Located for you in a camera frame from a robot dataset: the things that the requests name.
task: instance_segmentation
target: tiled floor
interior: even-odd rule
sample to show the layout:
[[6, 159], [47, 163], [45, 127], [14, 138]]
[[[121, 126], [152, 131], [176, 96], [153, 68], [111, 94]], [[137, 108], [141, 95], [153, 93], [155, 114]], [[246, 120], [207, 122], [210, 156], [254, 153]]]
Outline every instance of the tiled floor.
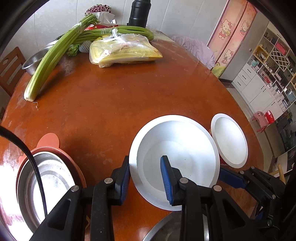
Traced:
[[276, 125], [273, 123], [268, 126], [264, 132], [257, 132], [257, 130], [260, 128], [259, 124], [256, 121], [252, 121], [253, 113], [245, 100], [232, 85], [229, 85], [226, 88], [244, 112], [257, 136], [264, 156], [263, 170], [267, 172], [271, 160], [285, 152], [284, 144], [279, 133], [277, 132]]

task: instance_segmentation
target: small white bowl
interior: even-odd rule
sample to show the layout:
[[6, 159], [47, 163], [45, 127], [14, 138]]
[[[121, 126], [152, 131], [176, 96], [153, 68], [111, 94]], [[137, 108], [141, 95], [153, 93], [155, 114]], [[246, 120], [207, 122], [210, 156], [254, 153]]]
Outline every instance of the small white bowl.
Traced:
[[216, 114], [211, 132], [221, 158], [231, 167], [243, 167], [248, 158], [248, 144], [236, 121], [226, 114]]
[[166, 115], [148, 122], [136, 135], [129, 154], [131, 177], [139, 193], [156, 207], [179, 211], [166, 198], [160, 158], [198, 185], [212, 187], [219, 176], [219, 153], [208, 131], [196, 121]]

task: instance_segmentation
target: purple cloth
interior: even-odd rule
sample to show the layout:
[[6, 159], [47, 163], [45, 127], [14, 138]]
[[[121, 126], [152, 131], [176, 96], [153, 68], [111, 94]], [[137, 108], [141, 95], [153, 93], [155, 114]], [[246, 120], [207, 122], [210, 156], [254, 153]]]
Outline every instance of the purple cloth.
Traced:
[[214, 53], [203, 42], [185, 36], [175, 35], [172, 40], [184, 46], [190, 53], [198, 58], [208, 69], [215, 66]]

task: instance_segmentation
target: black thermos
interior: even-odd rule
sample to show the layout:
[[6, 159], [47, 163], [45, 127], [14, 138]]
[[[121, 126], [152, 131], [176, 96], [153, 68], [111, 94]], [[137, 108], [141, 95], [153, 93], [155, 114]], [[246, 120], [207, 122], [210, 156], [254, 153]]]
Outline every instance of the black thermos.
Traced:
[[135, 0], [131, 5], [131, 16], [128, 26], [146, 27], [149, 10], [151, 8], [150, 0]]

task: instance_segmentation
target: cartoon character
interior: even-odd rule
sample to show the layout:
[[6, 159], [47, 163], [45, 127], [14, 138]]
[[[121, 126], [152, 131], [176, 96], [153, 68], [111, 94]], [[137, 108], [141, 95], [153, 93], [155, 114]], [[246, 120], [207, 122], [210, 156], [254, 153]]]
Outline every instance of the cartoon character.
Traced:
[[226, 51], [226, 53], [224, 54], [224, 59], [221, 62], [223, 64], [227, 64], [228, 63], [228, 60], [230, 60], [232, 56], [233, 56], [233, 51], [231, 51], [230, 49], [228, 49]]
[[227, 36], [231, 34], [230, 30], [232, 28], [232, 23], [225, 19], [221, 25], [221, 28], [222, 31], [219, 33], [219, 38], [224, 40]]
[[248, 31], [248, 27], [249, 27], [249, 26], [250, 26], [250, 24], [249, 24], [248, 22], [244, 21], [244, 22], [242, 23], [242, 27], [241, 27], [241, 29], [240, 29], [239, 34], [240, 34], [241, 36], [244, 36], [244, 35], [246, 34], [246, 32]]

